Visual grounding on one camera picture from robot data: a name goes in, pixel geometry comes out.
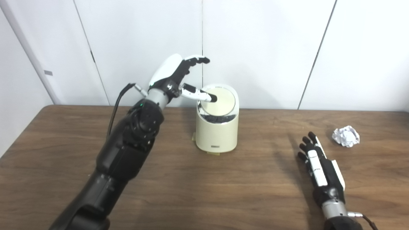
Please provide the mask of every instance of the cream trash can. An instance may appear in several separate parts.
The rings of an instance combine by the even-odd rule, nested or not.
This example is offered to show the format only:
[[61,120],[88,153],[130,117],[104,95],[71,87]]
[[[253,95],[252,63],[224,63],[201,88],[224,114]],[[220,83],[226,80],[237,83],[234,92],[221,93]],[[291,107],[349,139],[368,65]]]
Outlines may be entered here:
[[224,153],[237,145],[239,103],[236,91],[227,85],[213,84],[202,88],[217,96],[216,102],[198,101],[196,110],[196,144],[209,153]]

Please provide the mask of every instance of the white robotic hand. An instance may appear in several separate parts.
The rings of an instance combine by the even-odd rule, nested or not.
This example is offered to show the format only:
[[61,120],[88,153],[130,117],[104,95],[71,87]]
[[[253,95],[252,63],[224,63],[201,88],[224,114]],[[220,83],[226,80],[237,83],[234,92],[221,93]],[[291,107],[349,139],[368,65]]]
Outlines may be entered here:
[[179,54],[168,57],[158,68],[149,82],[148,97],[150,92],[162,91],[167,97],[167,103],[173,98],[183,96],[193,100],[216,102],[217,97],[199,90],[189,84],[182,84],[185,75],[189,74],[189,68],[197,63],[209,63],[210,60],[202,55],[192,55],[183,59]]

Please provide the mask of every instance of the black robotic arm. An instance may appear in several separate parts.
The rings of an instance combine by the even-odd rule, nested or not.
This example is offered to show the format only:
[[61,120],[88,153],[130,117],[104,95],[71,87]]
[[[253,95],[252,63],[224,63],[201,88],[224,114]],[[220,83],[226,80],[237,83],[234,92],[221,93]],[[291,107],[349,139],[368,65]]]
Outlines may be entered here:
[[[173,98],[182,95],[186,86],[181,86],[180,83],[189,73],[189,68],[196,63],[209,61],[199,55],[182,59],[180,55],[175,54],[162,64],[153,76],[148,92],[143,93],[146,97],[128,111],[112,132],[108,130],[109,135],[97,156],[94,173],[78,196],[54,221],[50,230],[109,228],[107,216],[128,181],[139,173],[152,149],[160,124],[164,121],[162,110]],[[200,90],[195,91],[196,97],[193,94],[189,95],[189,98],[217,100],[214,95]]]

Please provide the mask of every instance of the white wall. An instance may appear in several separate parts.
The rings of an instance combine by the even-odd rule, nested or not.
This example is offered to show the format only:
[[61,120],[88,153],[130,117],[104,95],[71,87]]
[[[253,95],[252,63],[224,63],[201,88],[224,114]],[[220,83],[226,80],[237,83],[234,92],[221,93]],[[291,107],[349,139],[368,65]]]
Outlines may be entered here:
[[[155,70],[168,56],[202,54],[201,0],[77,0],[79,15],[111,104],[129,82],[147,89]],[[202,66],[191,68],[185,82],[201,87]],[[121,104],[133,105],[134,89]],[[193,106],[174,99],[171,106]]]
[[0,10],[0,157],[40,109],[52,104]]
[[333,5],[204,0],[204,84],[232,86],[241,108],[297,109]]
[[409,1],[338,1],[301,109],[404,110]]
[[108,105],[72,0],[0,0],[58,104]]

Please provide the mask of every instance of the robot finger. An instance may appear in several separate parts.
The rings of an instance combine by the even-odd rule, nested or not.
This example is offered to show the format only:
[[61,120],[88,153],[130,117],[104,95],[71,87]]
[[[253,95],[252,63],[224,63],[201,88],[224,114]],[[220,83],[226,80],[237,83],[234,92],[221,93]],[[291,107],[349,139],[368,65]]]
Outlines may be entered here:
[[303,142],[308,144],[311,143],[311,140],[308,137],[303,137]]
[[313,132],[308,133],[308,137],[312,140],[314,144],[317,144],[317,136]]
[[305,154],[302,153],[302,152],[298,152],[297,156],[298,156],[298,158],[300,158],[304,163],[307,163],[307,161],[308,161],[307,155],[305,155]]
[[301,149],[302,151],[304,151],[305,153],[308,152],[307,146],[306,146],[305,144],[303,144],[303,143],[300,144],[300,149]]

